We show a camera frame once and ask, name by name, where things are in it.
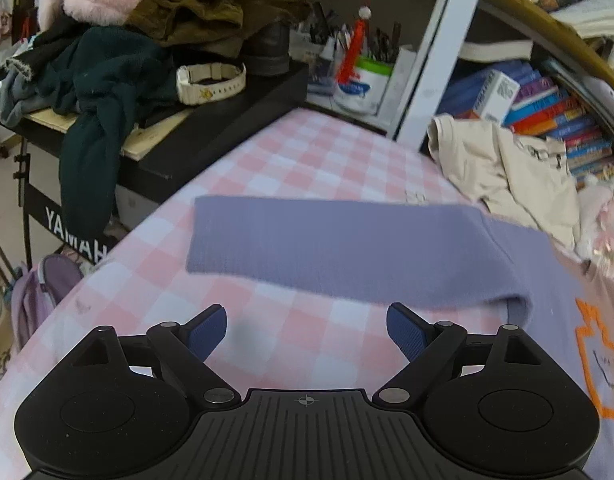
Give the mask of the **cream printed t-shirt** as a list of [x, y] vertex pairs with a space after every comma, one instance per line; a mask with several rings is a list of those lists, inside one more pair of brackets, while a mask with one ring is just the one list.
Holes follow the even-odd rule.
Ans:
[[574, 248], [580, 237], [579, 202], [562, 141], [449, 115], [433, 119], [427, 139], [430, 156], [466, 198]]

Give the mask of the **white wrist watch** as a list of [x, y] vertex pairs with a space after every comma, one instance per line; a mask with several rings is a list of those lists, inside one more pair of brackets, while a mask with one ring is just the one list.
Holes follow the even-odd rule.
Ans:
[[245, 89], [246, 75], [244, 65], [215, 62], [181, 66], [176, 71], [179, 101], [197, 106], [232, 98]]

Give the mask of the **pink checkered desk mat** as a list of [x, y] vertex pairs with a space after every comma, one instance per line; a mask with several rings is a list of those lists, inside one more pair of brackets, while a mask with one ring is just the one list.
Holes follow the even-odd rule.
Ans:
[[[391, 304], [189, 271], [205, 196], [462, 205], [521, 226], [467, 203], [428, 158], [295, 110], [166, 200], [31, 336], [0, 383], [0, 479], [595, 479], [598, 410], [505, 304], [405, 305], [466, 343], [413, 408], [380, 408], [373, 394], [408, 364]], [[205, 364], [235, 408], [165, 382], [146, 338], [213, 304], [228, 324]]]

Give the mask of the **white green pen cup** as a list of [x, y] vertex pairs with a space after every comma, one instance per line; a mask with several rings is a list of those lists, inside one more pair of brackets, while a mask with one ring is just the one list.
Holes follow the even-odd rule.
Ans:
[[376, 115], [394, 66], [359, 56], [346, 84], [338, 84], [334, 102], [344, 110], [361, 115]]

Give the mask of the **purple backpack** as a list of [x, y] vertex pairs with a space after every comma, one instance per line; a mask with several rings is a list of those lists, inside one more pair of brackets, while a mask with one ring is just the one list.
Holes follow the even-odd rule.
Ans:
[[11, 296], [14, 344], [19, 352], [57, 305], [82, 280], [77, 263], [63, 255], [48, 255], [22, 274]]

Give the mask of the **purple and brown knit sweater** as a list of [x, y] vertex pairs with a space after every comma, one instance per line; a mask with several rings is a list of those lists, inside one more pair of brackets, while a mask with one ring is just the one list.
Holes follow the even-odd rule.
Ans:
[[502, 302], [590, 396], [587, 471], [614, 479], [614, 280], [539, 231], [462, 205], [205, 196], [186, 267], [414, 309]]

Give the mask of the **red tassel ornament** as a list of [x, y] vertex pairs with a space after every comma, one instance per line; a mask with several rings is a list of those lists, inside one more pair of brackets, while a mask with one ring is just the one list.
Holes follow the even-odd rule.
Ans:
[[354, 64], [357, 62], [364, 43], [364, 37], [369, 27], [369, 20], [372, 16], [370, 8], [372, 0], [364, 0], [362, 6], [358, 10], [358, 16], [354, 22], [354, 31], [352, 32], [351, 41], [346, 51], [342, 64], [336, 75], [338, 84], [348, 84], [348, 81], [354, 71]]

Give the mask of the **olive brown garment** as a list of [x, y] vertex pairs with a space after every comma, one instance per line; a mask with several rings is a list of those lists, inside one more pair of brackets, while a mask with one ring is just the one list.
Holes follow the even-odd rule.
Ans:
[[141, 0], [126, 26], [162, 46], [241, 44], [277, 21], [308, 18], [313, 0]]

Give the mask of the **row of colourful books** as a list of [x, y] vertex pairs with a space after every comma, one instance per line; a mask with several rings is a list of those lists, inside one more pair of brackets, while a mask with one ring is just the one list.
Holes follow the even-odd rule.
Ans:
[[589, 174], [614, 176], [614, 90], [602, 79], [573, 74], [555, 58], [474, 67], [449, 82], [438, 112], [474, 117], [478, 93], [495, 70], [518, 87], [515, 101], [505, 107], [505, 128], [563, 141], [570, 171], [579, 182]]

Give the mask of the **pink white bunny plush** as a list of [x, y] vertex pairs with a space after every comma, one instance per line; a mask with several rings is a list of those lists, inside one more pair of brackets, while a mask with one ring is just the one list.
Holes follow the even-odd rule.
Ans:
[[578, 192], [580, 237], [575, 252], [590, 260], [608, 278], [614, 278], [614, 176], [601, 180], [584, 177]]

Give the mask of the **dark green garment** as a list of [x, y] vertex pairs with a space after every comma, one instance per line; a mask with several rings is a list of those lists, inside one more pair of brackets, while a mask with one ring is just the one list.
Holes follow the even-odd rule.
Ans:
[[179, 103], [173, 56], [130, 30], [95, 26], [45, 67], [37, 92], [55, 113], [77, 115], [60, 151], [63, 221], [76, 237], [96, 237], [112, 215], [127, 136]]

